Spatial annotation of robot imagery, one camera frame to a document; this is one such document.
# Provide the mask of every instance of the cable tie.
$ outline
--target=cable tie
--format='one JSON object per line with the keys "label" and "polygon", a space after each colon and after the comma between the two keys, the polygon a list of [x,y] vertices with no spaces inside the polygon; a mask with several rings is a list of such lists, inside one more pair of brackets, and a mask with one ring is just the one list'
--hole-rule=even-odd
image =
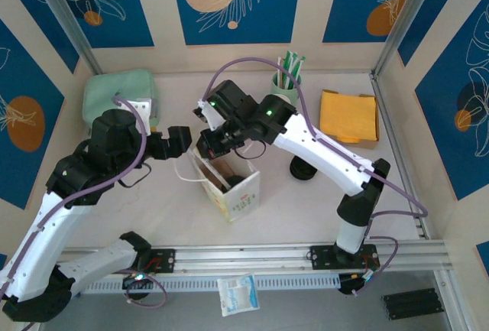
{"label": "cable tie", "polygon": [[364,276],[362,277],[364,278],[365,281],[369,281],[373,274],[374,272],[369,268],[367,272],[365,272]]}
{"label": "cable tie", "polygon": [[14,281],[15,280],[13,277],[8,277],[8,276],[5,276],[0,280],[2,284],[7,284],[7,283],[12,284]]}

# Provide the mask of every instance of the mounting plate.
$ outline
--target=mounting plate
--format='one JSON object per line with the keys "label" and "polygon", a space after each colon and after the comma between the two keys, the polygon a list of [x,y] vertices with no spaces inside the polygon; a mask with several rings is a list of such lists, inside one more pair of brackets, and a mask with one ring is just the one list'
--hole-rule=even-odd
{"label": "mounting plate", "polygon": [[363,272],[369,268],[372,271],[380,267],[375,245],[365,245],[355,255],[349,255],[349,263],[340,262],[334,251],[334,245],[313,245],[310,247],[308,259],[311,260],[313,270],[345,270],[352,269]]}
{"label": "mounting plate", "polygon": [[146,273],[172,274],[175,265],[175,250],[172,248],[151,249],[150,261],[143,269]]}

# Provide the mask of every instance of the yellow sponge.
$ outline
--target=yellow sponge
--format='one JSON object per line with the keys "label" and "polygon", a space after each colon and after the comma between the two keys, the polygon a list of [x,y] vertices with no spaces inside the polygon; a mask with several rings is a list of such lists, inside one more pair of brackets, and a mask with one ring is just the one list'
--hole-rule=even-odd
{"label": "yellow sponge", "polygon": [[377,102],[374,96],[346,96],[323,90],[319,128],[345,143],[377,141]]}

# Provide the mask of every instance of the blue wallpaper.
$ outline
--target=blue wallpaper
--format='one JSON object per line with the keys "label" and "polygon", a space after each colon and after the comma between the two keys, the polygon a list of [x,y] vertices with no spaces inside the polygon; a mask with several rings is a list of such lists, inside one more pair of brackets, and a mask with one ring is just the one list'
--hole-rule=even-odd
{"label": "blue wallpaper", "polygon": [[425,0],[406,33],[398,51],[404,65],[410,61],[419,44],[431,28],[448,0]]}
{"label": "blue wallpaper", "polygon": [[[78,54],[44,0],[21,0],[73,72]],[[66,0],[93,48],[152,47],[140,0]]]}
{"label": "blue wallpaper", "polygon": [[334,0],[324,43],[383,42],[405,0]]}
{"label": "blue wallpaper", "polygon": [[28,203],[64,97],[0,21],[0,198]]}
{"label": "blue wallpaper", "polygon": [[486,269],[487,276],[489,276],[489,242],[477,245],[477,250],[481,256],[482,264]]}
{"label": "blue wallpaper", "polygon": [[54,17],[44,0],[21,0],[25,8],[31,13],[37,26],[46,35],[56,52],[60,55],[66,67],[71,72],[75,70],[78,63],[78,53],[71,44],[63,29]]}
{"label": "blue wallpaper", "polygon": [[176,0],[187,45],[289,43],[297,0]]}
{"label": "blue wallpaper", "polygon": [[489,183],[489,0],[482,0],[416,88],[455,195]]}

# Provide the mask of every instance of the white box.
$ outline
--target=white box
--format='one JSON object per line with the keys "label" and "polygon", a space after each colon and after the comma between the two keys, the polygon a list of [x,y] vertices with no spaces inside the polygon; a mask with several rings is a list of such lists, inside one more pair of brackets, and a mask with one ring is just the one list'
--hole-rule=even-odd
{"label": "white box", "polygon": [[[251,213],[260,202],[260,172],[252,163],[235,154],[209,161],[200,157],[197,149],[189,151],[189,158],[197,170],[207,196],[221,210],[229,222]],[[244,180],[230,187],[227,180],[238,175]]]}

